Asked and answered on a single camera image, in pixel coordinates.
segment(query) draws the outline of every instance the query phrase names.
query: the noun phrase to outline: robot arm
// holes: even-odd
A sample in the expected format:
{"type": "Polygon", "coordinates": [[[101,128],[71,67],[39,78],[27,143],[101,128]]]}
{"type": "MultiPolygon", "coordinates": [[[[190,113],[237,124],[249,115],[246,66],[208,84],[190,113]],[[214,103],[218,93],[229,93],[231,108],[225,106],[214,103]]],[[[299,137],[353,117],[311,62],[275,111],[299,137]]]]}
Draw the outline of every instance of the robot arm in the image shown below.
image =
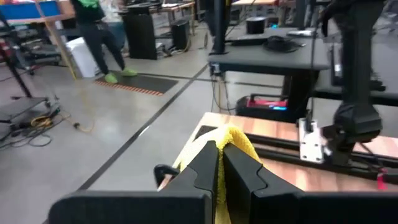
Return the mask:
{"type": "Polygon", "coordinates": [[[335,0],[323,13],[322,31],[334,18],[343,40],[343,101],[333,125],[323,129],[334,164],[346,164],[356,142],[369,142],[382,129],[379,113],[371,104],[372,29],[384,7],[382,0],[335,0]]]}

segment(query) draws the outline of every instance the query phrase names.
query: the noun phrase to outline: black floor mat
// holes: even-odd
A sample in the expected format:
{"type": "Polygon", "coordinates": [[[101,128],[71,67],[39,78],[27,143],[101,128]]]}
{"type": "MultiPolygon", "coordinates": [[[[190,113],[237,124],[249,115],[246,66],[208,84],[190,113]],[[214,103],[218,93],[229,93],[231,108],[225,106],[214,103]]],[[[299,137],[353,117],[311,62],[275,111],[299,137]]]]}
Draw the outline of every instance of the black floor mat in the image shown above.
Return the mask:
{"type": "Polygon", "coordinates": [[[101,77],[95,81],[96,84],[109,86],[113,88],[121,88],[123,90],[137,91],[139,93],[161,96],[178,83],[176,80],[165,78],[154,78],[145,75],[137,75],[135,77],[124,77],[120,72],[114,72],[118,78],[118,84],[110,84],[101,77]]]}

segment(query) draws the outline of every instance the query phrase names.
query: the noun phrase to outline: person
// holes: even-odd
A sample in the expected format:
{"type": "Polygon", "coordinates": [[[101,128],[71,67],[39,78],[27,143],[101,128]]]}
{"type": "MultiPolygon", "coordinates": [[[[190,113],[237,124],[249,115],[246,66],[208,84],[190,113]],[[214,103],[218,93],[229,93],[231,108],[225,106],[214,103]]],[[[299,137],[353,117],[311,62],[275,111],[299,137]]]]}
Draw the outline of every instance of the person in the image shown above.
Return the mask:
{"type": "Polygon", "coordinates": [[[137,75],[137,72],[134,70],[126,68],[121,54],[121,48],[118,46],[115,36],[109,30],[107,23],[102,21],[105,14],[100,6],[100,2],[98,0],[71,0],[71,3],[75,10],[75,19],[80,34],[84,38],[99,69],[105,74],[105,80],[112,84],[118,82],[116,75],[109,71],[105,63],[102,44],[104,44],[113,55],[115,61],[122,70],[122,75],[137,75]]]}
{"type": "Polygon", "coordinates": [[[126,32],[124,31],[123,21],[119,12],[126,12],[127,8],[124,0],[99,0],[99,4],[105,13],[102,21],[106,22],[109,31],[116,38],[116,45],[125,52],[126,32]]]}

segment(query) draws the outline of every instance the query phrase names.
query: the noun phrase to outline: blue box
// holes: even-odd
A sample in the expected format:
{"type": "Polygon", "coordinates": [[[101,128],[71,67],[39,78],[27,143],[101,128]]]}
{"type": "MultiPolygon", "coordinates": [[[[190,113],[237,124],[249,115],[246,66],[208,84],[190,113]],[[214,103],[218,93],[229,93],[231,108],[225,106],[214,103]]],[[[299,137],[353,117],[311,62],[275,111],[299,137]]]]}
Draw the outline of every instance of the blue box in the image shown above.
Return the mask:
{"type": "MultiPolygon", "coordinates": [[[[45,16],[57,16],[61,12],[56,1],[40,2],[40,7],[45,16]]],[[[4,4],[0,6],[0,11],[6,19],[35,19],[40,18],[40,14],[35,3],[4,4]]]]}

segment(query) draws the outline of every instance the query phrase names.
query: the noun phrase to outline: white bin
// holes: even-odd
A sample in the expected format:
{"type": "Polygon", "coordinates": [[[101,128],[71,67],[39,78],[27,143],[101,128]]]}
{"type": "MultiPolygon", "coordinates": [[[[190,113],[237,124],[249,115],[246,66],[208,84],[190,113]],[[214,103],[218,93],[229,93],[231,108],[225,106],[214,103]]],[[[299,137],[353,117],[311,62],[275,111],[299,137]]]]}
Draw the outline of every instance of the white bin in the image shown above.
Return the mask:
{"type": "Polygon", "coordinates": [[[67,47],[72,53],[83,78],[92,78],[98,72],[98,66],[88,50],[85,40],[80,37],[67,42],[67,47]]]}

